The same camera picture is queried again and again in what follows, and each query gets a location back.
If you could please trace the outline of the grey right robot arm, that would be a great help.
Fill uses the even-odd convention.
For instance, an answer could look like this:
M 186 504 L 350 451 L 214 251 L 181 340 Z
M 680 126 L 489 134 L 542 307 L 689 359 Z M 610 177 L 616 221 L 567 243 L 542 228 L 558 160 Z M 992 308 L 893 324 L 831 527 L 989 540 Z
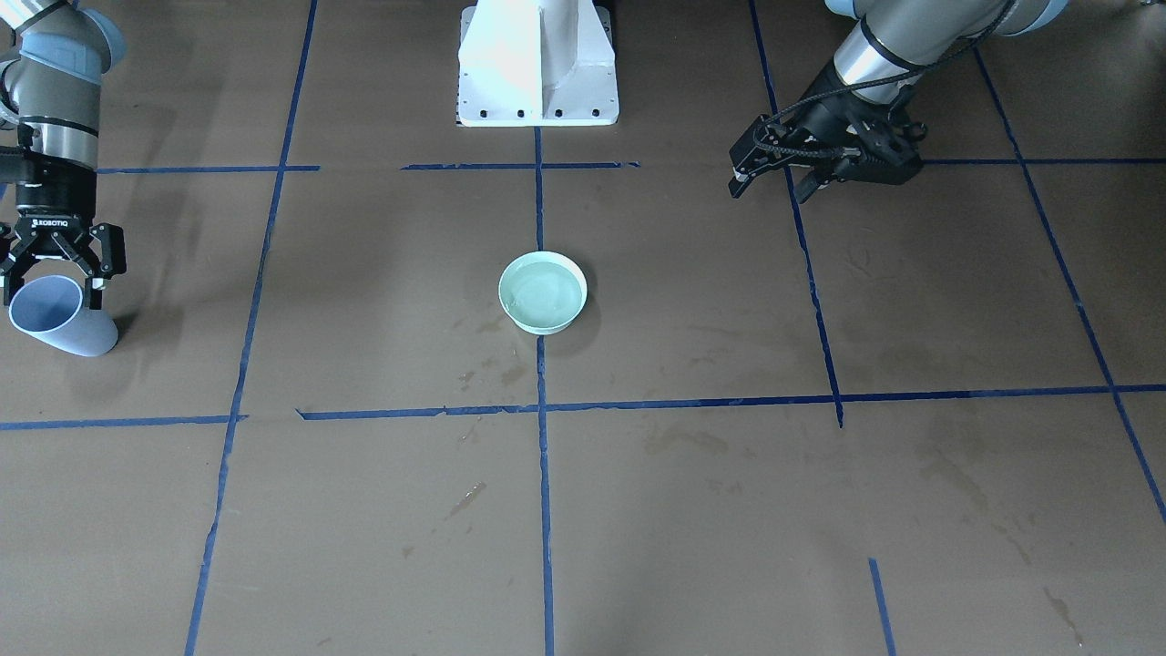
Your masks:
M 71 1 L 5 1 L 3 184 L 15 219 L 3 223 L 3 304 L 45 259 L 84 275 L 82 303 L 100 310 L 108 280 L 128 269 L 124 231 L 94 220 L 103 77 L 126 52 L 108 17 Z

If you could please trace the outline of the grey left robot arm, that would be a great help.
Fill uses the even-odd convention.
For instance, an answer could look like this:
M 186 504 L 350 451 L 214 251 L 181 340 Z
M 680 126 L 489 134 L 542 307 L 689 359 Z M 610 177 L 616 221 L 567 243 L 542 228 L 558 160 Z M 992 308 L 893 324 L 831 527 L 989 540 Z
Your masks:
M 907 115 L 916 82 L 991 35 L 1049 24 L 1063 1 L 833 1 L 856 26 L 803 96 L 760 115 L 730 149 L 729 192 L 780 168 L 805 168 L 798 202 L 834 182 L 907 183 L 922 169 L 923 124 Z

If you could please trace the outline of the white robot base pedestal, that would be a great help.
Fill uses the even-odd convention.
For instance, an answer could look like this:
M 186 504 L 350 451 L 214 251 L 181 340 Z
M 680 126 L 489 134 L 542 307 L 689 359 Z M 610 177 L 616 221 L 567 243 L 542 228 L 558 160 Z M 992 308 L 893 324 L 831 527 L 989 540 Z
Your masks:
M 620 113 L 604 1 L 478 1 L 461 13 L 457 121 L 609 126 Z

